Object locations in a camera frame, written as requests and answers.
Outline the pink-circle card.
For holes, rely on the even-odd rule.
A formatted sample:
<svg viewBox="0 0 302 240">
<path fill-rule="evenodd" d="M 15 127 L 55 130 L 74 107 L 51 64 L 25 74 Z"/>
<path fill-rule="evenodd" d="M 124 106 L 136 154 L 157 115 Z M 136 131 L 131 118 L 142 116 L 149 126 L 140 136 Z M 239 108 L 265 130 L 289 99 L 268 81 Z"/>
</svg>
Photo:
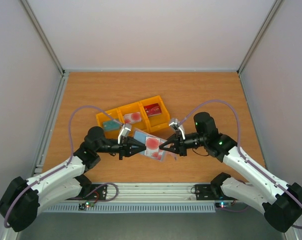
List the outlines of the pink-circle card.
<svg viewBox="0 0 302 240">
<path fill-rule="evenodd" d="M 146 150 L 144 152 L 144 155 L 147 157 L 152 157 L 153 153 L 156 153 L 159 151 L 159 145 L 160 145 L 160 139 L 157 137 L 146 137 Z"/>
<path fill-rule="evenodd" d="M 158 151 L 152 154 L 152 158 L 158 161 L 163 161 L 164 157 L 165 157 L 164 151 Z"/>
</svg>

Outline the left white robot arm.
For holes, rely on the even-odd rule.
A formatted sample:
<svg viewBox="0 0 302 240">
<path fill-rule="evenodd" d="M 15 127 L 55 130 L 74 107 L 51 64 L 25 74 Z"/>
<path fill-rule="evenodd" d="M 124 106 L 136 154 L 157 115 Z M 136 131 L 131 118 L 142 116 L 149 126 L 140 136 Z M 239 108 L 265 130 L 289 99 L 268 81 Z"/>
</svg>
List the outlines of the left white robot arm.
<svg viewBox="0 0 302 240">
<path fill-rule="evenodd" d="M 128 135 L 128 128 L 124 131 L 117 139 L 108 139 L 101 127 L 92 127 L 66 161 L 35 177 L 14 178 L 0 199 L 4 227 L 20 232 L 46 208 L 66 199 L 88 198 L 92 187 L 84 173 L 99 163 L 99 153 L 119 155 L 122 160 L 146 150 L 144 143 Z"/>
</svg>

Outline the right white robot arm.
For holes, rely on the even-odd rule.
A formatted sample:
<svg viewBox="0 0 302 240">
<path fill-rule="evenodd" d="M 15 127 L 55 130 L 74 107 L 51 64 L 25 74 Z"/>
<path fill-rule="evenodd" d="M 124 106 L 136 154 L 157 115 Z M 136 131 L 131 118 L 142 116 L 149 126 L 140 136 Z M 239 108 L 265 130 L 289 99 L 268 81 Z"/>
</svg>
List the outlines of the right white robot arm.
<svg viewBox="0 0 302 240">
<path fill-rule="evenodd" d="M 285 233 L 294 227 L 302 215 L 302 187 L 278 178 L 246 154 L 239 144 L 218 131 L 214 119 L 207 112 L 195 114 L 196 132 L 186 134 L 178 121 L 170 123 L 175 129 L 159 148 L 163 151 L 187 155 L 188 149 L 203 147 L 209 156 L 240 173 L 248 184 L 227 173 L 211 181 L 211 192 L 216 198 L 239 200 L 262 213 L 277 231 Z"/>
</svg>

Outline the pink leather card holder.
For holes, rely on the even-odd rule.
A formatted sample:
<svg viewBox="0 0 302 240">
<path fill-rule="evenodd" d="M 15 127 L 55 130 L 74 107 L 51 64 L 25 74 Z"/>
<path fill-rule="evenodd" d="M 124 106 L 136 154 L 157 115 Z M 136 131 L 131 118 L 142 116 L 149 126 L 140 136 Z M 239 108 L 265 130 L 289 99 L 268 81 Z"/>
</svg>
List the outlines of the pink leather card holder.
<svg viewBox="0 0 302 240">
<path fill-rule="evenodd" d="M 175 161 L 178 159 L 176 154 L 161 150 L 159 148 L 159 146 L 166 141 L 165 139 L 151 135 L 137 128 L 134 129 L 133 138 L 146 146 L 146 150 L 143 150 L 139 153 L 141 156 L 159 162 L 163 162 L 167 156 L 171 156 Z"/>
</svg>

